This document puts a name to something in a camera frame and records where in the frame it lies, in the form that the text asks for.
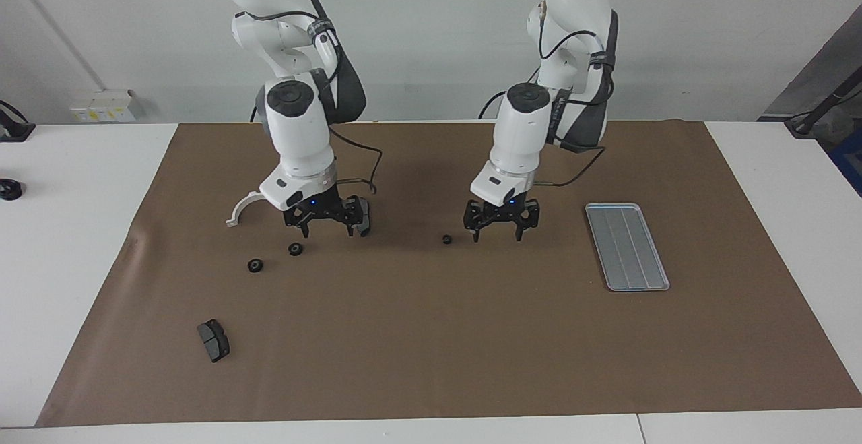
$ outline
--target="gray panel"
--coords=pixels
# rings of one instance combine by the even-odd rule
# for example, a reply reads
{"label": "gray panel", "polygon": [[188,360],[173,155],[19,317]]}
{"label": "gray panel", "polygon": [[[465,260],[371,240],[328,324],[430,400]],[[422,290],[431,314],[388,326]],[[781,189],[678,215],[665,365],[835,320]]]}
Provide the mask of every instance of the gray panel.
{"label": "gray panel", "polygon": [[586,212],[610,290],[668,290],[671,287],[638,205],[592,203],[587,205]]}

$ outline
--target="brown table covering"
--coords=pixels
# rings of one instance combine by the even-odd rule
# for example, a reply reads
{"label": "brown table covering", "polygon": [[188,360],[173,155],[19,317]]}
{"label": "brown table covering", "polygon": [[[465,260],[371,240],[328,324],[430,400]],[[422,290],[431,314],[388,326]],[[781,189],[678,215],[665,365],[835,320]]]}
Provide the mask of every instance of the brown table covering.
{"label": "brown table covering", "polygon": [[[225,227],[277,155],[260,125],[181,125],[37,425],[862,406],[704,125],[611,123],[581,180],[531,191],[520,244],[461,225],[490,125],[338,129],[385,150],[378,195],[341,190],[372,204],[365,239],[317,221],[302,241],[265,201]],[[367,176],[373,153],[333,147]],[[545,149],[539,179],[591,156]],[[591,202],[640,204],[671,290],[607,289]]]}

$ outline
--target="white robotic arm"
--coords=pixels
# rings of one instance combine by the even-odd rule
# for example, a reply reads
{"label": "white robotic arm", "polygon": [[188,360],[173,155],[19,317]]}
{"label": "white robotic arm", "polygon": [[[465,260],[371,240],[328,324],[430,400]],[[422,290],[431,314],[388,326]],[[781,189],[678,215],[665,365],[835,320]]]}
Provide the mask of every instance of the white robotic arm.
{"label": "white robotic arm", "polygon": [[[527,201],[545,143],[572,152],[597,149],[613,94],[616,13],[610,0],[541,0],[527,18],[527,32],[539,49],[536,83],[508,89],[494,128],[489,160],[470,189],[464,226],[478,241],[485,226],[511,221],[518,241],[538,226],[539,204]],[[573,94],[576,54],[589,55],[584,94]]]}
{"label": "white robotic arm", "polygon": [[[237,43],[255,52],[276,75],[256,101],[259,118],[280,155],[261,193],[284,212],[288,226],[308,237],[308,221],[332,219],[370,230],[368,203],[342,199],[337,188],[329,125],[355,121],[366,98],[332,21],[318,0],[234,0],[244,11],[233,20]],[[323,69],[299,48],[313,46]]]}

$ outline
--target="white table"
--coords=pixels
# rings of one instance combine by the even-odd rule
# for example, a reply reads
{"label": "white table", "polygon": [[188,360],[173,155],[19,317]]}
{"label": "white table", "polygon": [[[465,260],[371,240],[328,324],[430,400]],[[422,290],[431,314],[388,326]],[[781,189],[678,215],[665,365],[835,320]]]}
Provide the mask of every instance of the white table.
{"label": "white table", "polygon": [[[862,388],[862,199],[813,141],[777,124],[709,131],[856,385]],[[0,144],[0,426],[32,426],[114,263],[176,125],[39,127]],[[862,410],[5,429],[3,442],[853,442]]]}

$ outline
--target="wall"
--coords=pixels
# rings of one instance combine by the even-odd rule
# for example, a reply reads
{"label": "wall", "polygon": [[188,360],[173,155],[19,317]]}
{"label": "wall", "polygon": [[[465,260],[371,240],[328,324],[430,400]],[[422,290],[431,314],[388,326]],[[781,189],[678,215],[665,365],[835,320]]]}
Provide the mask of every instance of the wall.
{"label": "wall", "polygon": [[[860,66],[862,5],[769,106],[767,113],[794,115],[814,109]],[[862,118],[862,95],[842,104],[841,109],[850,116]]]}
{"label": "wall", "polygon": [[[0,95],[34,121],[65,121],[68,91],[89,82],[69,55],[34,41],[38,27],[21,18],[6,27],[21,1],[0,3],[0,53],[12,59],[0,61]],[[525,31],[537,1],[323,3],[366,86],[365,119],[468,119],[537,66]],[[245,121],[271,76],[234,44],[230,0],[37,2],[106,87],[135,90],[148,121]],[[860,2],[614,0],[621,30],[610,115],[753,121]]]}

